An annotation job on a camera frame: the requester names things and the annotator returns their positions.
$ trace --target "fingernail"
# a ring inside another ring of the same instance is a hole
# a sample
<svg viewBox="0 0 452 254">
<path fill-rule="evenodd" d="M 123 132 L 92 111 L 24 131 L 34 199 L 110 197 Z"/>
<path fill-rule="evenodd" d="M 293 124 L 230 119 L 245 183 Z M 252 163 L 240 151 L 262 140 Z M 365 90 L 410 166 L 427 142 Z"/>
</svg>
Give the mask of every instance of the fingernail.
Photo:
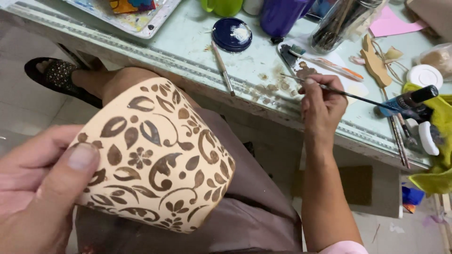
<svg viewBox="0 0 452 254">
<path fill-rule="evenodd" d="M 313 80 L 312 78 L 307 78 L 305 79 L 305 84 L 306 85 L 312 85 L 315 83 L 315 80 Z"/>
<path fill-rule="evenodd" d="M 87 143 L 78 144 L 70 155 L 67 165 L 75 170 L 88 169 L 87 166 L 96 158 L 97 150 Z"/>
</svg>

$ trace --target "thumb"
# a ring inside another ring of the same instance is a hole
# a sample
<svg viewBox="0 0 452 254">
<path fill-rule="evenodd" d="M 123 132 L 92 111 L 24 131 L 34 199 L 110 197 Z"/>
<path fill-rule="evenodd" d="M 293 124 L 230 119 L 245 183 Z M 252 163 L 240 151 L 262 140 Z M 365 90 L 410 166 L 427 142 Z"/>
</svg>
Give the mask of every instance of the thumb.
<svg viewBox="0 0 452 254">
<path fill-rule="evenodd" d="M 92 144 L 79 143 L 69 148 L 43 180 L 27 211 L 49 225 L 65 220 L 92 179 L 99 160 L 99 151 Z"/>
<path fill-rule="evenodd" d="M 323 92 L 319 84 L 312 78 L 307 78 L 303 84 L 306 91 L 306 97 L 309 100 L 310 109 L 316 109 L 320 105 L 324 105 Z"/>
</svg>

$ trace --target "colorful painted box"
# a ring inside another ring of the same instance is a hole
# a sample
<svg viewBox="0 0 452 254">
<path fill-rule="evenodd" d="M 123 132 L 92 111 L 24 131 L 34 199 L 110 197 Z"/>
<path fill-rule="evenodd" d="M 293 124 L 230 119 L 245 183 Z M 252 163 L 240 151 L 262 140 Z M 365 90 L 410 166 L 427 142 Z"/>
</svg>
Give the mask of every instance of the colorful painted box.
<svg viewBox="0 0 452 254">
<path fill-rule="evenodd" d="M 154 0 L 110 0 L 114 13 L 129 13 L 155 9 Z"/>
</svg>

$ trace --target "green cup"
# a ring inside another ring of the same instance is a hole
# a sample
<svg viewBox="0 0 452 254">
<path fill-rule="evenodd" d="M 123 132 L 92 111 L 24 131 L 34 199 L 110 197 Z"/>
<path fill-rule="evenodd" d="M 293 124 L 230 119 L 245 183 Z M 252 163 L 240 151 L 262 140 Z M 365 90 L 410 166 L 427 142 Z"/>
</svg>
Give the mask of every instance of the green cup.
<svg viewBox="0 0 452 254">
<path fill-rule="evenodd" d="M 207 12 L 215 12 L 223 17 L 233 17 L 242 8 L 243 0 L 201 0 L 201 6 Z"/>
</svg>

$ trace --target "black sandal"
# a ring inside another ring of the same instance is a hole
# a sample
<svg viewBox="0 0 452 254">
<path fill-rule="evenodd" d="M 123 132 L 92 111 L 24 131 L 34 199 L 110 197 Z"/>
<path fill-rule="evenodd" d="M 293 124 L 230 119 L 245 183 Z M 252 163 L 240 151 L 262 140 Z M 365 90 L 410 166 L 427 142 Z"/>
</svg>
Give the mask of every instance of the black sandal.
<svg viewBox="0 0 452 254">
<path fill-rule="evenodd" d="M 36 65 L 53 60 L 41 73 Z M 69 62 L 50 57 L 39 57 L 28 61 L 24 66 L 27 76 L 36 83 L 55 92 L 70 95 L 96 108 L 102 108 L 102 100 L 72 83 L 71 74 L 79 68 Z"/>
</svg>

